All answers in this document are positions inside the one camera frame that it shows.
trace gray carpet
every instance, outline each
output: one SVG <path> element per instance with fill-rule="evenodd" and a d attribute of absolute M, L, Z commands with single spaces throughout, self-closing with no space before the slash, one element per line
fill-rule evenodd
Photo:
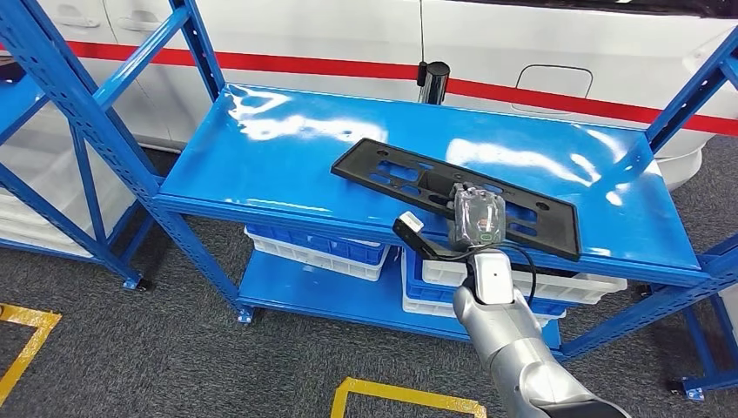
<path fill-rule="evenodd" d="M 701 172 L 674 194 L 697 248 L 738 230 L 734 141 L 712 140 Z M 173 160 L 151 155 L 160 165 Z M 189 222 L 226 272 L 240 277 L 251 250 L 241 226 Z M 0 250 L 0 301 L 63 315 L 0 417 L 325 417 L 347 376 L 476 400 L 489 416 L 504 416 L 470 345 L 273 311 L 261 311 L 249 327 L 238 324 L 157 227 L 134 264 L 156 282 L 153 292 L 124 291 L 120 279 L 99 266 Z M 570 310 L 564 337 L 638 297 L 628 289 L 595 307 Z M 699 312 L 709 319 L 702 304 Z M 0 323 L 0 372 L 29 336 L 24 327 Z M 715 330 L 708 338 L 719 345 Z M 566 366 L 633 416 L 738 416 L 736 390 L 693 403 L 663 387 L 668 378 L 700 372 L 680 315 Z M 346 407 L 352 417 L 413 415 L 460 416 L 357 394 Z"/>

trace yellow tape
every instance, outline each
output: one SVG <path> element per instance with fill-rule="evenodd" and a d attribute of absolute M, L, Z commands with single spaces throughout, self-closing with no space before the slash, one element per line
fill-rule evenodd
<path fill-rule="evenodd" d="M 346 399 L 348 398 L 349 392 L 472 414 L 475 418 L 486 418 L 486 408 L 481 406 L 477 401 L 447 396 L 445 394 L 432 394 L 421 390 L 400 388 L 373 381 L 362 381 L 353 379 L 352 377 L 347 377 L 340 384 L 339 388 L 336 389 L 336 394 L 333 397 L 331 418 L 343 418 L 346 412 Z"/>
<path fill-rule="evenodd" d="M 5 375 L 0 379 L 0 407 L 10 394 L 10 391 L 16 386 L 21 378 L 21 374 L 28 367 L 29 363 L 38 353 L 38 350 L 46 341 L 51 329 L 59 322 L 62 315 L 51 312 L 41 312 L 25 307 L 13 307 L 12 305 L 2 305 L 3 312 L 0 313 L 0 320 L 7 320 L 18 325 L 35 327 L 36 332 L 30 337 L 21 354 L 18 355 Z"/>

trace blue plastic crate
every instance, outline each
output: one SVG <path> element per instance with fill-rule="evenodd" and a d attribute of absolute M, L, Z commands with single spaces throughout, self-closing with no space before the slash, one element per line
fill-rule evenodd
<path fill-rule="evenodd" d="M 423 281 L 423 259 L 409 248 L 403 247 L 403 251 L 406 252 L 408 267 L 408 275 L 406 276 L 407 297 L 415 300 L 453 303 L 453 293 L 456 291 L 456 287 L 435 285 Z M 531 310 L 536 314 L 561 316 L 568 307 L 576 307 L 577 305 L 579 304 L 563 300 L 533 298 Z"/>
<path fill-rule="evenodd" d="M 377 266 L 382 262 L 382 255 L 386 247 L 386 244 L 370 245 L 351 239 L 326 237 L 274 226 L 246 225 L 246 231 L 259 237 L 276 239 L 371 266 Z"/>

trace white plastic crate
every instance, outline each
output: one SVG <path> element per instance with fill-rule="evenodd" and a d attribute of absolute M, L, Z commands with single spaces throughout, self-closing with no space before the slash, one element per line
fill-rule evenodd
<path fill-rule="evenodd" d="M 456 318 L 453 312 L 453 304 L 445 302 L 434 302 L 430 300 L 410 299 L 407 297 L 407 263 L 405 251 L 402 252 L 401 271 L 402 271 L 402 310 L 410 314 L 424 314 L 433 316 L 446 316 Z M 541 327 L 545 327 L 550 320 L 558 320 L 567 316 L 566 311 L 559 316 L 545 315 L 534 313 L 535 319 Z"/>
<path fill-rule="evenodd" d="M 88 146 L 87 152 L 104 228 L 109 236 L 135 197 L 92 148 Z M 21 129 L 0 147 L 0 161 L 82 230 L 94 236 L 68 131 Z M 0 237 L 90 257 L 71 238 L 4 189 L 0 189 Z"/>
<path fill-rule="evenodd" d="M 733 325 L 733 337 L 738 342 L 738 285 L 732 285 L 719 295 L 722 298 L 722 304 L 725 305 L 725 310 L 728 311 L 730 323 Z"/>
<path fill-rule="evenodd" d="M 458 287 L 465 278 L 464 263 L 423 260 L 423 281 L 427 283 Z M 523 294 L 530 294 L 530 273 L 513 271 L 513 282 Z M 536 274 L 535 295 L 543 299 L 593 305 L 605 294 L 626 288 L 627 280 L 598 274 L 579 273 L 574 277 Z"/>
<path fill-rule="evenodd" d="M 245 228 L 244 233 L 253 239 L 254 249 L 257 251 L 277 255 L 289 260 L 299 261 L 311 266 L 332 270 L 337 273 L 348 274 L 353 277 L 370 281 L 377 281 L 377 279 L 379 279 L 382 266 L 385 264 L 387 253 L 389 253 L 390 250 L 390 246 L 386 246 L 380 263 L 377 266 L 373 266 L 371 264 L 360 263 L 355 260 L 345 259 L 329 253 L 323 253 L 311 248 L 296 246 L 277 239 L 260 237 L 256 234 L 247 232 Z"/>

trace transparent plastic housing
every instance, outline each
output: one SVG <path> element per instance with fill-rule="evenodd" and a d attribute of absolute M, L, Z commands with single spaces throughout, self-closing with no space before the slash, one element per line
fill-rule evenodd
<path fill-rule="evenodd" d="M 497 193 L 475 185 L 454 185 L 456 214 L 454 248 L 484 246 L 505 239 L 505 200 Z"/>

